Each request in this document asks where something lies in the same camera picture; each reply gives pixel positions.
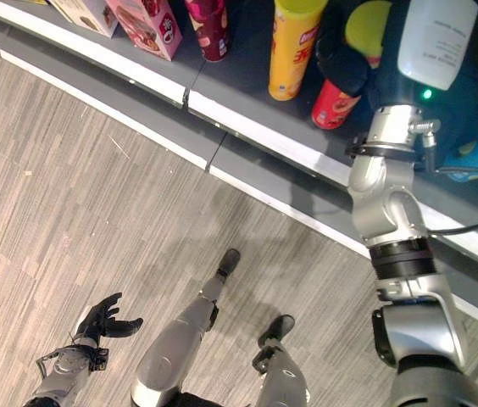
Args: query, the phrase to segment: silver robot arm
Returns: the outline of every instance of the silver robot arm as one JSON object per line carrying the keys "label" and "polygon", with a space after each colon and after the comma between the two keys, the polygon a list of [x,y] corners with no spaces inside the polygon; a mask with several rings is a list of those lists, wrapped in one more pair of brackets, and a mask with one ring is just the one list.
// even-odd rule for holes
{"label": "silver robot arm", "polygon": [[348,183],[353,223],[370,250],[379,299],[389,303],[374,311],[372,322],[378,355],[397,367],[391,406],[478,407],[478,387],[461,372],[464,328],[412,193],[415,138],[423,135],[425,150],[434,151],[441,123],[422,120],[418,82],[397,69],[409,3],[394,3],[388,16],[371,94],[378,109],[367,139],[355,148]]}
{"label": "silver robot arm", "polygon": [[[121,293],[107,297],[94,305],[76,329],[72,344],[40,358],[36,363],[42,374],[42,383],[24,404],[25,407],[71,407],[79,391],[86,385],[93,371],[103,371],[107,366],[108,349],[99,347],[100,336],[129,337],[136,333],[142,319],[116,321],[111,309]],[[57,358],[47,374],[46,360]]]}

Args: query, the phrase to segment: black cable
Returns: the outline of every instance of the black cable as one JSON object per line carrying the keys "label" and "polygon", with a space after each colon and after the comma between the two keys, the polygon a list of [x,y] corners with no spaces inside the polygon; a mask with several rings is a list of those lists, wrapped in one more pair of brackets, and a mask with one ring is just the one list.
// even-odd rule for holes
{"label": "black cable", "polygon": [[[478,167],[441,167],[435,170],[436,173],[448,174],[453,172],[478,172]],[[478,230],[478,223],[471,226],[458,227],[455,229],[440,229],[433,231],[432,229],[427,229],[431,235],[439,236],[448,236],[448,235],[459,235],[461,233],[467,233],[469,231]]]}

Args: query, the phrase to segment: pink box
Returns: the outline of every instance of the pink box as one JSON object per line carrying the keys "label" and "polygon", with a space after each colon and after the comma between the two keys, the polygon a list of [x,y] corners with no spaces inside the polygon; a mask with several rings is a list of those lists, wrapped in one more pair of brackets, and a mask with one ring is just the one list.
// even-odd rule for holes
{"label": "pink box", "polygon": [[182,35],[167,0],[107,0],[136,47],[171,60]]}

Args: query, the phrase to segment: robot leg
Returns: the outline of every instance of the robot leg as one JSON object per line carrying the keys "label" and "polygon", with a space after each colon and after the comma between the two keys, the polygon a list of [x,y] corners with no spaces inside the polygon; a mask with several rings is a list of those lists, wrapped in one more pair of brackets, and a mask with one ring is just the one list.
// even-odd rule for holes
{"label": "robot leg", "polygon": [[216,300],[239,259],[239,252],[229,249],[196,299],[164,328],[147,350],[131,387],[133,406],[161,407],[181,392],[203,335],[216,320]]}
{"label": "robot leg", "polygon": [[253,366],[265,374],[265,379],[256,407],[304,407],[310,399],[303,373],[281,343],[293,326],[290,315],[281,315],[258,340],[262,350],[254,358]]}

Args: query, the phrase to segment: snack box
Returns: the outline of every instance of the snack box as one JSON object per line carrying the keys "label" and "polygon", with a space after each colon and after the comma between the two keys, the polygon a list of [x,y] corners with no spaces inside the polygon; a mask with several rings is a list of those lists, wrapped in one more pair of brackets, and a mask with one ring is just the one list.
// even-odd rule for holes
{"label": "snack box", "polygon": [[105,0],[49,0],[70,22],[111,37],[118,21]]}
{"label": "snack box", "polygon": [[107,0],[136,47],[170,61],[182,35],[167,0]]}

